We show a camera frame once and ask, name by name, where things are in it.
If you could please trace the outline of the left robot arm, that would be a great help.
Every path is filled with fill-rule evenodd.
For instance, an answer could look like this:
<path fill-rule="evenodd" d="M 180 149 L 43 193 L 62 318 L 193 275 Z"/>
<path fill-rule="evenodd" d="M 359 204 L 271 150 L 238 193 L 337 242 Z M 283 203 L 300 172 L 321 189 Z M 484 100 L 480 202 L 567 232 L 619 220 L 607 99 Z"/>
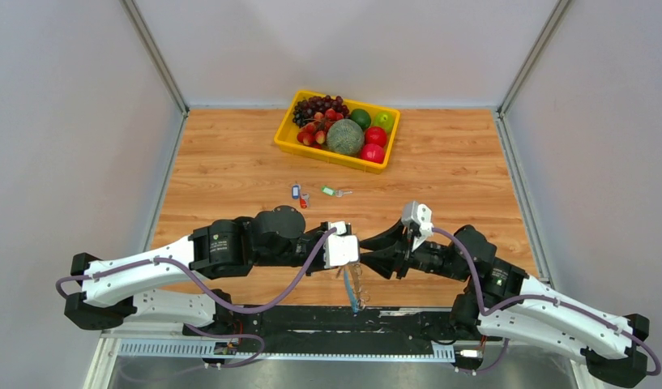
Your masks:
<path fill-rule="evenodd" d="M 254 217 L 216 220 L 192 234 L 158 249 L 122 259 L 99 259 L 79 253 L 71 261 L 70 275 L 56 283 L 76 282 L 77 293 L 63 293 L 64 315 L 77 327 L 99 331 L 122 325 L 142 310 L 153 310 L 150 301 L 160 287 L 193 281 L 215 304 L 197 312 L 188 301 L 189 323 L 205 326 L 214 335 L 228 334 L 234 326 L 233 303 L 209 290 L 206 280 L 248 276 L 253 267 L 297 267 L 294 279 L 330 268 L 330 240 L 346 233 L 342 223 L 326 222 L 305 228 L 304 216 L 294 207 L 278 206 Z"/>

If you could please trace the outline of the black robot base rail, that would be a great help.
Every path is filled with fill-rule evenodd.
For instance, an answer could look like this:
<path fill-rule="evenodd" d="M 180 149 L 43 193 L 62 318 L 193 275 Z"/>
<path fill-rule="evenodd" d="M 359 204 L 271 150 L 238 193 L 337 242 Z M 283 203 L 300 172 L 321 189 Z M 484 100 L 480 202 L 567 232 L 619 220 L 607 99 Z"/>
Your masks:
<path fill-rule="evenodd" d="M 182 327 L 184 336 L 225 343 L 224 354 L 266 348 L 290 353 L 425 353 L 433 344 L 472 348 L 472 357 L 455 357 L 454 365 L 481 364 L 485 337 L 457 328 L 449 310 L 370 307 L 354 316 L 349 306 L 275 306 L 257 314 L 233 313 L 217 306 L 202 327 Z"/>

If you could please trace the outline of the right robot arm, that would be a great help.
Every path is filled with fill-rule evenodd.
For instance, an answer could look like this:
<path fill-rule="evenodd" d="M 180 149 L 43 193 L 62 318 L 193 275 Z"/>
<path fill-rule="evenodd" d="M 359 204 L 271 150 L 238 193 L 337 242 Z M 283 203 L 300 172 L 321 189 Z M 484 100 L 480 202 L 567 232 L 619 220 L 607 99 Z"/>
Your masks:
<path fill-rule="evenodd" d="M 441 231 L 451 240 L 447 246 L 426 234 L 416 222 L 397 222 L 361 241 L 360 261 L 386 279 L 418 270 L 466 283 L 449 314 L 460 338 L 498 337 L 546 348 L 617 387 L 633 388 L 650 374 L 643 345 L 648 318 L 608 314 L 559 293 L 499 258 L 497 247 L 471 225 Z"/>

